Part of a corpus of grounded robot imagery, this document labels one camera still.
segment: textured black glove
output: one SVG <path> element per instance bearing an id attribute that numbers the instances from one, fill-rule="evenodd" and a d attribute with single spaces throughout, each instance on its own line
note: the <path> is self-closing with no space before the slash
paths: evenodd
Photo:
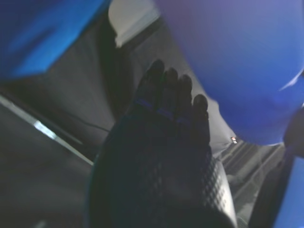
<path id="1" fill-rule="evenodd" d="M 207 100 L 156 61 L 95 161 L 91 228 L 234 227 L 232 198 L 209 146 Z"/>

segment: robotic hand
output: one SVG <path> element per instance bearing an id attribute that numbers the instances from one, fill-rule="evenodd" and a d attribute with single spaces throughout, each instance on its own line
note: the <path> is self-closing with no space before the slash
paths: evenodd
<path id="1" fill-rule="evenodd" d="M 222 164 L 209 147 L 207 100 L 155 61 L 92 171 L 90 228 L 236 227 Z"/>

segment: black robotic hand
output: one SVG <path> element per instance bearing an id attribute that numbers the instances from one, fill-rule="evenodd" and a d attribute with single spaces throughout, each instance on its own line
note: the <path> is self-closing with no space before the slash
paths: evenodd
<path id="1" fill-rule="evenodd" d="M 95 161 L 90 228 L 235 227 L 232 197 L 209 146 L 207 100 L 160 60 Z"/>

